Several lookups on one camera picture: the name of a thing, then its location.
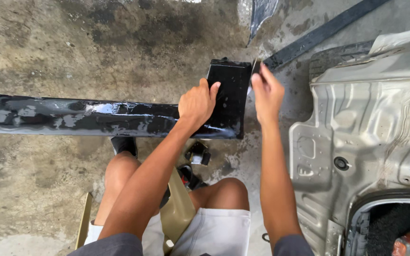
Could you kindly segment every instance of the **stained concrete floor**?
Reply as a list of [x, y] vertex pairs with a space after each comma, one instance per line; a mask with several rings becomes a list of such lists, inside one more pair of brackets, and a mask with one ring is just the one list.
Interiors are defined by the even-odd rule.
[[[250, 0], [0, 0], [0, 93], [176, 103], [206, 75], [210, 59], [265, 58], [357, 2], [280, 0], [245, 48]], [[276, 70], [286, 87], [281, 119], [286, 154], [290, 125], [312, 111], [310, 56], [406, 30], [410, 1], [390, 0]], [[253, 94], [244, 125], [241, 141], [206, 141], [210, 165], [193, 169], [208, 183], [237, 177], [246, 184], [252, 212], [248, 254], [269, 255], [261, 239], [261, 133]], [[140, 160], [160, 141], [138, 138]], [[0, 134], [0, 255], [71, 252], [85, 195], [95, 196], [95, 214], [112, 156], [106, 137]]]

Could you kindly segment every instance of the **leg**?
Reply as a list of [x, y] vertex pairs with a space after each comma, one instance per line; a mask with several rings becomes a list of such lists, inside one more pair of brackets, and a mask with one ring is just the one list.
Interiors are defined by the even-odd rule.
[[189, 197], [196, 210], [249, 210], [248, 191], [243, 182], [236, 178], [224, 178], [214, 185], [194, 190]]
[[[98, 239], [118, 195], [139, 166], [140, 162], [132, 153], [121, 150], [108, 163], [105, 170], [104, 196], [102, 197], [96, 219], [89, 224], [85, 245]], [[159, 211], [154, 213], [142, 237], [142, 247], [145, 256], [163, 255], [162, 244], [164, 242], [164, 234], [162, 233], [161, 218], [158, 213]]]
[[118, 195], [139, 166], [140, 162], [128, 151], [122, 151], [108, 163], [105, 170], [104, 196], [94, 220], [94, 225], [104, 225]]
[[236, 178], [225, 178], [189, 195], [197, 214], [170, 256], [246, 256], [251, 213], [245, 185]]

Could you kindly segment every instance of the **gray shorts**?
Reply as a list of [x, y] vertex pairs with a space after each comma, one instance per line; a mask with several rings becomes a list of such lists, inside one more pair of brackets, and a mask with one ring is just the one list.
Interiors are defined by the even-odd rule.
[[[97, 241], [103, 226], [88, 226], [85, 245]], [[199, 208], [191, 224], [174, 245], [171, 256], [245, 256], [248, 252], [251, 213], [247, 210]], [[163, 256], [161, 215], [151, 217], [142, 236], [144, 256]]]

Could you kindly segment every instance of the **black strip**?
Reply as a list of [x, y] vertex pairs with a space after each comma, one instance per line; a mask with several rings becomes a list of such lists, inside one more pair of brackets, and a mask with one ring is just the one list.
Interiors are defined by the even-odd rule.
[[[194, 138], [243, 138], [251, 63], [212, 60], [209, 86], [221, 82], [216, 107]], [[178, 105], [0, 95], [0, 133], [165, 137]]]
[[271, 55], [264, 60], [264, 63], [272, 71], [277, 67], [283, 66], [387, 1], [362, 0], [332, 20]]

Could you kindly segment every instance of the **person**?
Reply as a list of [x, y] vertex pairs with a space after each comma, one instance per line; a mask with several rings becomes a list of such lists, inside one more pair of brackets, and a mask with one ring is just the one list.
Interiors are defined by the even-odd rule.
[[[164, 235], [159, 204], [186, 140], [211, 116], [220, 83], [202, 78], [181, 96], [179, 120], [140, 164], [133, 138], [112, 139], [116, 155], [105, 172], [105, 192], [85, 245], [70, 256], [160, 256]], [[312, 256], [297, 218], [292, 182], [284, 160], [279, 111], [284, 87], [261, 64], [252, 76], [262, 132], [260, 201], [264, 225], [276, 256]], [[197, 210], [171, 256], [243, 256], [249, 244], [248, 192], [236, 178], [189, 193]]]

